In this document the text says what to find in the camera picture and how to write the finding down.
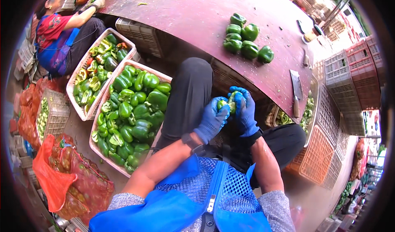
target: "knife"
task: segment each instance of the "knife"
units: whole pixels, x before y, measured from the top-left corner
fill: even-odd
[[[300,82],[299,73],[294,70],[290,70],[292,86],[294,87],[294,117],[299,118],[299,100],[302,98],[302,84]]]

